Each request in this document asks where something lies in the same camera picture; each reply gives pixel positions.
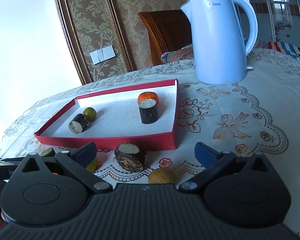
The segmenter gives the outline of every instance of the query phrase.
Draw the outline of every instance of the brand text on kettle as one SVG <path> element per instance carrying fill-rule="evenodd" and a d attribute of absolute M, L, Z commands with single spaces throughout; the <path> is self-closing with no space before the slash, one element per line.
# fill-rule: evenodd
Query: brand text on kettle
<path fill-rule="evenodd" d="M 207 2 L 208 7 L 212 7 L 212 6 L 216 6 L 216 5 L 221 5 L 221 3 L 217 3 L 217 2 Z"/>

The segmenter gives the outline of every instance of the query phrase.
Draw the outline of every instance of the white floral tablecloth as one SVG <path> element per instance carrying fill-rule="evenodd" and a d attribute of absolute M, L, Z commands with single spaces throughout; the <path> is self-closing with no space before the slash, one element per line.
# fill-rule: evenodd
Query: white floral tablecloth
<path fill-rule="evenodd" d="M 115 186 L 118 182 L 147 183 L 152 170 L 170 167 L 181 183 L 204 169 L 194 157 L 198 141 L 241 156 L 263 152 L 292 196 L 285 223 L 300 233 L 300 61 L 273 50 L 254 49 L 249 65 L 253 70 L 233 85 L 199 82 L 194 62 L 183 60 L 103 79 L 46 98 L 25 111 L 5 131 L 0 141 L 0 157 L 21 157 L 50 147 L 38 142 L 34 132 L 77 95 L 178 78 L 178 149 L 148 152 L 148 168 L 140 173 L 123 170 L 114 160 L 113 151 L 99 149 L 97 159 L 102 166 L 95 174 Z"/>

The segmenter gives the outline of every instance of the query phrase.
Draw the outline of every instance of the white switch panel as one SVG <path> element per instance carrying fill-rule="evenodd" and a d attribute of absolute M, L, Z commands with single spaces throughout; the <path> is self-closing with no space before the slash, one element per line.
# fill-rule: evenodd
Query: white switch panel
<path fill-rule="evenodd" d="M 115 53 L 114 53 L 112 45 L 102 48 L 102 52 L 103 52 L 103 56 L 105 57 L 105 60 L 115 57 Z"/>
<path fill-rule="evenodd" d="M 90 57 L 92 59 L 93 64 L 95 65 L 98 64 L 99 62 L 115 57 L 115 53 L 113 47 L 108 46 L 90 52 Z"/>

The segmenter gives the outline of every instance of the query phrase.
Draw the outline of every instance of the electric kettle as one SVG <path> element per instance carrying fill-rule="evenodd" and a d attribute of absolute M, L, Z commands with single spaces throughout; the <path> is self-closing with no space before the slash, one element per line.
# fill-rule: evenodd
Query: electric kettle
<path fill-rule="evenodd" d="M 250 35 L 244 44 L 239 5 L 247 14 Z M 258 22 L 249 0 L 187 0 L 181 10 L 189 19 L 197 78 L 221 85 L 242 81 L 246 56 L 257 40 Z"/>

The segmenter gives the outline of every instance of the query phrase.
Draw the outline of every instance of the kettle spout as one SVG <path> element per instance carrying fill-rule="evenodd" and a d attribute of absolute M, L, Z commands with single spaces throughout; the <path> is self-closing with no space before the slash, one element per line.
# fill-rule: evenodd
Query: kettle spout
<path fill-rule="evenodd" d="M 180 6 L 180 9 L 181 11 L 183 11 L 183 13 L 186 15 L 186 17 L 188 18 L 189 22 L 190 21 L 190 11 L 191 11 L 191 8 L 190 8 L 190 3 L 189 1 L 184 3 L 183 5 Z"/>

